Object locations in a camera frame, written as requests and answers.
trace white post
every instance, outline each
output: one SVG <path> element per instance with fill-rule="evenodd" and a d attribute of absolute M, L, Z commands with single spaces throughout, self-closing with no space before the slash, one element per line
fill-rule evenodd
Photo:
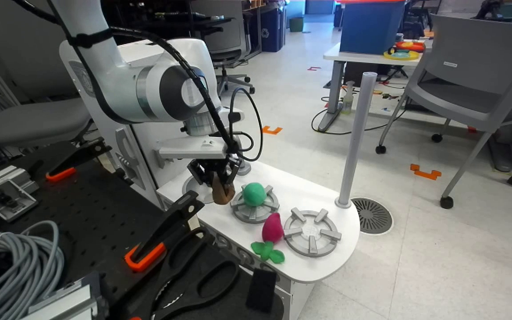
<path fill-rule="evenodd" d="M 346 154 L 346 161 L 344 161 L 344 172 L 342 172 L 342 179 L 341 179 L 341 190 L 339 190 L 339 197 L 333 200 L 333 204 L 339 208 L 349 208 L 349 186 L 351 186 L 351 179 L 353 179 L 355 168 L 357 168 L 358 145 L 360 145 L 365 113 L 369 108 L 374 83 L 376 83 L 376 72 L 362 72 L 360 92 L 358 92 L 357 110 L 353 115 L 355 119 L 353 119 L 353 126 L 351 126 L 349 145 L 348 145 L 348 154 Z"/>

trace orange handle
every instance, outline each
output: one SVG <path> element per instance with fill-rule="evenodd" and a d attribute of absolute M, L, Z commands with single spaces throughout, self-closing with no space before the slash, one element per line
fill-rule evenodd
<path fill-rule="evenodd" d="M 63 181 L 63 179 L 67 179 L 67 177 L 70 177 L 70 176 L 74 176 L 74 174 L 76 174 L 76 168 L 74 168 L 74 167 L 69 167 L 69 168 L 60 170 L 60 172 L 56 172 L 56 174 L 45 174 L 45 181 L 49 181 L 49 183 L 58 183 L 58 181 Z"/>
<path fill-rule="evenodd" d="M 261 128 L 261 131 L 266 135 L 277 135 L 280 129 L 280 126 L 275 126 L 275 129 L 271 129 L 269 126 Z"/>
<path fill-rule="evenodd" d="M 424 172 L 424 170 L 419 168 L 417 163 L 410 163 L 410 170 L 412 170 L 415 176 L 419 176 L 419 177 L 426 177 L 426 179 L 433 179 L 433 181 L 435 181 L 437 177 L 440 177 L 440 170 Z"/>
<path fill-rule="evenodd" d="M 131 272 L 141 273 L 145 272 L 157 257 L 161 257 L 166 250 L 165 243 L 157 243 L 154 245 L 143 257 L 140 257 L 138 261 L 133 261 L 133 252 L 136 250 L 138 245 L 131 247 L 131 250 L 127 250 L 124 254 L 124 261 L 129 266 Z"/>

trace cable bundle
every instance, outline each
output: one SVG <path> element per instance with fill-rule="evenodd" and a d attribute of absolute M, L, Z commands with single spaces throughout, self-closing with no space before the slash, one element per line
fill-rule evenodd
<path fill-rule="evenodd" d="M 40 225 L 51 229 L 51 240 L 28 234 Z M 40 220 L 21 234 L 0 232 L 0 252 L 8 252 L 12 257 L 10 268 L 0 275 L 0 318 L 21 318 L 60 280 L 63 254 L 58 247 L 58 227 L 51 220 Z"/>

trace pink object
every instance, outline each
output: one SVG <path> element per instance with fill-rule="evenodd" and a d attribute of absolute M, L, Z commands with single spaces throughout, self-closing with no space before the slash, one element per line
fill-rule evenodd
<path fill-rule="evenodd" d="M 278 213 L 271 213 L 261 227 L 261 238 L 264 241 L 277 243 L 284 236 L 284 227 L 280 225 Z"/>

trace white table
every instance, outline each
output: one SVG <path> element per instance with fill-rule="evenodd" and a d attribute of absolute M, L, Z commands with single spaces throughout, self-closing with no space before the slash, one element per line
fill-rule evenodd
<path fill-rule="evenodd" d="M 278 280 L 275 286 L 277 295 L 284 304 L 284 318 L 298 318 L 314 282 L 328 277 L 353 252 L 358 240 L 358 213 L 355 206 L 337 208 L 333 199 L 337 193 L 298 176 L 287 174 L 284 170 L 273 168 L 264 163 L 250 163 L 252 168 L 246 176 L 236 176 L 234 188 L 241 190 L 241 184 L 259 181 L 261 184 L 273 186 L 273 193 L 278 199 L 278 209 L 282 224 L 291 215 L 291 208 L 298 209 L 326 209 L 328 218 L 335 224 L 341 232 L 341 240 L 335 248 L 321 257 L 309 257 L 294 252 L 285 240 L 280 240 L 275 248 L 282 250 L 285 261 L 280 264 L 268 263 L 266 266 L 275 268 Z M 182 184 L 189 177 L 188 172 L 165 183 L 157 193 L 175 200 L 182 193 Z M 225 247 L 239 264 L 248 268 L 259 264 L 250 250 L 252 241 L 261 241 L 261 225 L 262 224 L 245 224 L 230 213 L 229 204 L 205 204 L 198 213 L 198 222 L 216 236 L 216 243 Z"/>
<path fill-rule="evenodd" d="M 415 60 L 392 60 L 392 58 L 381 56 L 381 55 L 339 51 L 339 42 L 333 44 L 332 48 L 328 48 L 323 53 L 323 58 L 332 60 L 332 71 L 330 71 L 326 112 L 325 112 L 325 115 L 317 126 L 319 131 L 326 131 L 328 126 L 337 119 L 337 115 L 341 112 L 339 90 L 341 90 L 341 80 L 342 80 L 342 65 L 346 62 L 385 64 L 385 65 L 417 65 L 417 62 L 419 62 L 419 58 L 415 58 Z"/>

